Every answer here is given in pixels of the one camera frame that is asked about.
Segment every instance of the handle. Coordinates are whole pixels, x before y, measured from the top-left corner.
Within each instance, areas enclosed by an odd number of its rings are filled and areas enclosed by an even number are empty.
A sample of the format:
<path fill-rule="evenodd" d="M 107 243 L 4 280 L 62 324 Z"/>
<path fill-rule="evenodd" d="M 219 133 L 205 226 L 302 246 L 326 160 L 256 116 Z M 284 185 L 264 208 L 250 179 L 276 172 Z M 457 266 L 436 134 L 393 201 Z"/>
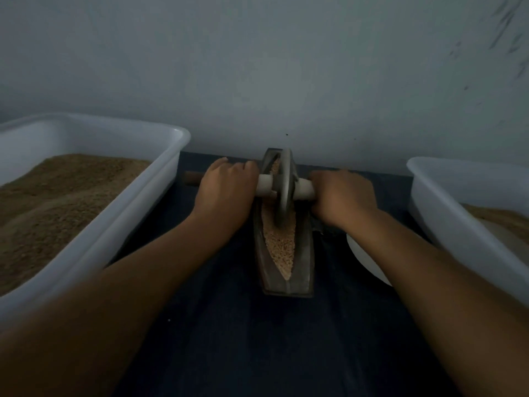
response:
<path fill-rule="evenodd" d="M 185 171 L 183 173 L 183 183 L 192 187 L 200 186 L 202 178 L 205 173 L 200 173 L 198 171 Z M 255 196 L 257 197 L 266 197 L 270 196 L 272 192 L 273 176 L 270 174 L 259 174 L 259 181 L 257 182 L 257 189 L 255 190 Z M 314 200 L 316 195 L 314 193 L 314 187 L 312 182 L 300 178 L 296 182 L 294 188 L 294 194 L 292 195 L 293 200 Z"/>

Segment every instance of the person's left hand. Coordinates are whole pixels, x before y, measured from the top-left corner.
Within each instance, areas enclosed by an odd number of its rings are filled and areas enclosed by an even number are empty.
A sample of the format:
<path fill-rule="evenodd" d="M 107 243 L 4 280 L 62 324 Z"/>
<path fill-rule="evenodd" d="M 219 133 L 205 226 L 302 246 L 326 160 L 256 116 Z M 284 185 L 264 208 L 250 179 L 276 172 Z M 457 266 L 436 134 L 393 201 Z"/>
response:
<path fill-rule="evenodd" d="M 231 164 L 226 157 L 218 159 L 202 178 L 191 215 L 220 226 L 231 237 L 248 218 L 258 180 L 254 161 Z"/>

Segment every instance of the table surface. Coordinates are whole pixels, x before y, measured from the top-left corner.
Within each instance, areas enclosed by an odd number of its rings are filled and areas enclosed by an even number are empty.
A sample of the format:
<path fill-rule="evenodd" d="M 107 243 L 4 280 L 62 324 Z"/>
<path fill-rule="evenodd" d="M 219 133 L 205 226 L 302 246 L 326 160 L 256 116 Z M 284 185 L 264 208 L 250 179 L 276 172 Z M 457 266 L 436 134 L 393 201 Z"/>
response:
<path fill-rule="evenodd" d="M 182 152 L 178 173 L 219 157 Z M 361 175 L 381 209 L 424 237 L 407 212 L 411 177 Z M 117 258 L 178 225 L 196 192 L 176 180 Z M 176 291 L 115 395 L 458 395 L 393 288 L 356 260 L 343 232 L 314 223 L 314 298 L 262 293 L 249 220 Z"/>

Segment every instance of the wall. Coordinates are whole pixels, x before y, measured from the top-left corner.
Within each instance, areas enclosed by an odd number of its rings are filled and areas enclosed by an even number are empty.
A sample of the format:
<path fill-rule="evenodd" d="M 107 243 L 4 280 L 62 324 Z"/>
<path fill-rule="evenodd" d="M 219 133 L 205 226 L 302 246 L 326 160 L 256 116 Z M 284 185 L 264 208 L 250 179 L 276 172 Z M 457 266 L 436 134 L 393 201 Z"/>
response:
<path fill-rule="evenodd" d="M 187 127 L 190 151 L 529 165 L 529 0 L 0 0 L 0 119 Z"/>

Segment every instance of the white plastic bin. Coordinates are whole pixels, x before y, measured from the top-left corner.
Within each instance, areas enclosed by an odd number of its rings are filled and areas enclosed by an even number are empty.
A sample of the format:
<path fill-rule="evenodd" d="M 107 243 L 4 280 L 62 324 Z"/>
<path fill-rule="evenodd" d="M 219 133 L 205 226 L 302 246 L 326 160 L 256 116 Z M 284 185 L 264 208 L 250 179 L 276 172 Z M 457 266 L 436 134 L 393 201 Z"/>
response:
<path fill-rule="evenodd" d="M 0 185 L 67 153 L 152 161 L 47 266 L 0 297 L 0 331 L 50 297 L 101 270 L 176 175 L 186 129 L 81 114 L 44 114 L 0 125 Z"/>
<path fill-rule="evenodd" d="M 529 217 L 529 169 L 415 157 L 409 211 L 438 246 L 529 307 L 529 267 L 461 203 L 508 209 Z"/>

